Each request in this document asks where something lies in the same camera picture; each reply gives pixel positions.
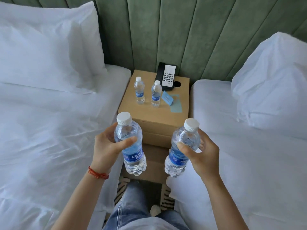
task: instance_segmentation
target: person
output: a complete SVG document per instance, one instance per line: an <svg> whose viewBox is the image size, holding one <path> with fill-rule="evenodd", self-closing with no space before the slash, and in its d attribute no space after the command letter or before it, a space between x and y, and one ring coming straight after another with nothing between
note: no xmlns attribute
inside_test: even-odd
<svg viewBox="0 0 307 230"><path fill-rule="evenodd" d="M115 143L114 130L117 123L108 127L95 138L94 156L90 169L99 174L109 174L121 151L136 142L136 137ZM206 133L198 130L201 137L200 153L178 143L178 148L191 161L209 193L218 230L248 230L237 206L228 193L219 174L219 147ZM52 230L86 230L93 214L104 179L86 172L76 187ZM180 214L174 210L151 217L145 203L144 193L138 182L127 185L125 194L110 215L104 230L188 230Z"/></svg>

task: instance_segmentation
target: water bottle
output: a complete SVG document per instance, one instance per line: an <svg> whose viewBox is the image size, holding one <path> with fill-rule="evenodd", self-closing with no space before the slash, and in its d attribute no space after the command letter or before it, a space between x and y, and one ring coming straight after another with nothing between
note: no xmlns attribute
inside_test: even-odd
<svg viewBox="0 0 307 230"><path fill-rule="evenodd" d="M138 140L130 147L124 149L124 163L129 174L140 175L146 169L146 157L142 149L142 129L132 120L129 112L121 112L116 117L118 125L114 131L115 142L122 141L132 136Z"/></svg>
<svg viewBox="0 0 307 230"><path fill-rule="evenodd" d="M135 95L136 95L136 102L138 104L143 104L145 102L144 97L144 82L142 81L141 77L136 78L136 82L134 83Z"/></svg>
<svg viewBox="0 0 307 230"><path fill-rule="evenodd" d="M154 81L154 85L151 88L151 104L154 107L158 107L160 105L160 96L162 93L162 86L160 85L160 81Z"/></svg>
<svg viewBox="0 0 307 230"><path fill-rule="evenodd" d="M174 131L172 136L172 148L168 154L165 163L164 170L171 177L178 177L186 167L188 158L177 147L178 142L182 142L194 151L197 150L201 143L200 136L197 132L199 123L195 119L187 119L182 127Z"/></svg>

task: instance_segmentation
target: white pillow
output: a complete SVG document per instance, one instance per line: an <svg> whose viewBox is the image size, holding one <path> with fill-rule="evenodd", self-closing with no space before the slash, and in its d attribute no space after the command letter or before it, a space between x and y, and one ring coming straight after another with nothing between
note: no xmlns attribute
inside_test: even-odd
<svg viewBox="0 0 307 230"><path fill-rule="evenodd" d="M74 21L81 26L85 58L92 74L107 76L104 54L98 29L98 16L94 3L78 8L38 8L0 2L0 19L26 24L60 23Z"/></svg>
<svg viewBox="0 0 307 230"><path fill-rule="evenodd" d="M26 25L0 19L0 82L91 93L79 24Z"/></svg>
<svg viewBox="0 0 307 230"><path fill-rule="evenodd" d="M259 44L233 77L232 95L239 99L244 92L257 88L279 69L294 63L307 66L307 44L288 34L275 33Z"/></svg>
<svg viewBox="0 0 307 230"><path fill-rule="evenodd" d="M307 139L307 44L284 33L262 42L232 81L238 120Z"/></svg>

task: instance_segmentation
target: light blue paper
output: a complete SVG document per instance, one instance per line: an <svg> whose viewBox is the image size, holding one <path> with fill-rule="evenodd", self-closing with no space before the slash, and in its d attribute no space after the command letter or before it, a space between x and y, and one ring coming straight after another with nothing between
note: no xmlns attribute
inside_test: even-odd
<svg viewBox="0 0 307 230"><path fill-rule="evenodd" d="M163 94L162 94L162 99L170 106L174 99L166 92L166 91L163 91Z"/></svg>
<svg viewBox="0 0 307 230"><path fill-rule="evenodd" d="M182 113L182 107L181 107L179 94L171 94L171 96L174 99L173 104L171 104L171 112L172 113Z"/></svg>

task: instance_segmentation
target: headboard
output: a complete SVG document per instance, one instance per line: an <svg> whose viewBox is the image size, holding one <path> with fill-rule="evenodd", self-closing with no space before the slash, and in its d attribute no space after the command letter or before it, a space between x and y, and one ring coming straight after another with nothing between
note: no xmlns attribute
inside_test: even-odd
<svg viewBox="0 0 307 230"><path fill-rule="evenodd" d="M230 81L260 42L282 31L307 42L307 0L0 0L73 8L94 1L105 62Z"/></svg>

